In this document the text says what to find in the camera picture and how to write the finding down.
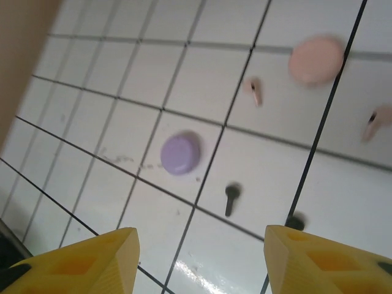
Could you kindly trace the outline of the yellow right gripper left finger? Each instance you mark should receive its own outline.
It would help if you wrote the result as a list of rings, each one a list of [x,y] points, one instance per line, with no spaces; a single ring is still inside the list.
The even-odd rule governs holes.
[[[1,271],[1,293],[132,293],[140,256],[136,228],[126,227]]]

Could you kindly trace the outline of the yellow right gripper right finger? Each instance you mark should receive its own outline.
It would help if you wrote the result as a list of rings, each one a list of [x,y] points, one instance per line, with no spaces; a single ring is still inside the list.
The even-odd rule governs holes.
[[[391,293],[391,259],[282,225],[265,229],[273,293]]]

